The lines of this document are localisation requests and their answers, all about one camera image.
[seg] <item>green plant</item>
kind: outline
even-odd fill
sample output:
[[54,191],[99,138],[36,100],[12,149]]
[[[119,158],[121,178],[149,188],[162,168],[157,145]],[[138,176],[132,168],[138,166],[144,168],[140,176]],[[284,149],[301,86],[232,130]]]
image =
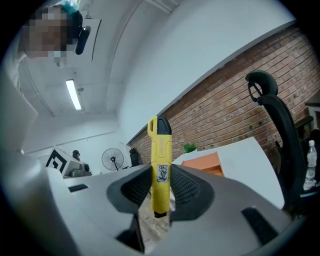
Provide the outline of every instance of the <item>green plant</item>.
[[190,153],[192,151],[195,151],[197,147],[195,144],[185,144],[183,145],[183,149],[184,149],[184,152]]

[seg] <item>barcode label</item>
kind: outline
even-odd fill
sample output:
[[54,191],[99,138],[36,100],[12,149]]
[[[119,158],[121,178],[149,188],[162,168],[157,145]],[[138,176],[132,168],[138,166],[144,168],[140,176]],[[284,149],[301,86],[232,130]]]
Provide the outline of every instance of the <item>barcode label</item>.
[[156,180],[158,182],[168,182],[168,176],[169,176],[169,165],[158,164]]

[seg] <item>wooden floor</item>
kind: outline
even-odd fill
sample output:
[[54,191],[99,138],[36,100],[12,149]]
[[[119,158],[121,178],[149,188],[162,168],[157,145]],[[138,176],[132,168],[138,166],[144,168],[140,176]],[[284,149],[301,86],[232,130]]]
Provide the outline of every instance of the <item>wooden floor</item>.
[[166,236],[170,224],[169,215],[155,218],[151,209],[150,195],[148,194],[139,209],[139,224],[144,242],[145,254],[150,253],[157,243]]

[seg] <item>white wall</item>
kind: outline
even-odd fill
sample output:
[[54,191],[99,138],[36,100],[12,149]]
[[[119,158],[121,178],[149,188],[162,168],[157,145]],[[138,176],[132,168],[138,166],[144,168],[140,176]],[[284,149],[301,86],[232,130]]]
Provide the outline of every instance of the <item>white wall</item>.
[[294,17],[276,0],[185,0],[141,44],[117,109],[131,140],[198,82]]
[[109,172],[101,160],[103,152],[109,148],[122,152],[122,168],[131,166],[130,148],[124,144],[114,114],[38,118],[23,144],[23,150],[45,163],[54,145],[70,155],[73,150],[78,150],[80,158],[89,164],[94,175]]

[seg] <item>red brick wall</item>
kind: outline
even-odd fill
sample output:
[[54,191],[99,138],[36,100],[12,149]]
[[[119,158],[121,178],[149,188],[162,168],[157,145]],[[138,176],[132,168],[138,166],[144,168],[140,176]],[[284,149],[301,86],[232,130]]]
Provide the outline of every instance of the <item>red brick wall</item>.
[[[272,74],[294,121],[309,114],[304,102],[320,88],[320,66],[307,37],[291,26],[228,62],[163,113],[172,128],[173,159],[184,153],[186,143],[207,150],[254,136],[274,164],[275,141],[281,138],[264,107],[249,96],[245,76],[253,70]],[[146,129],[130,146],[144,164],[150,162]]]

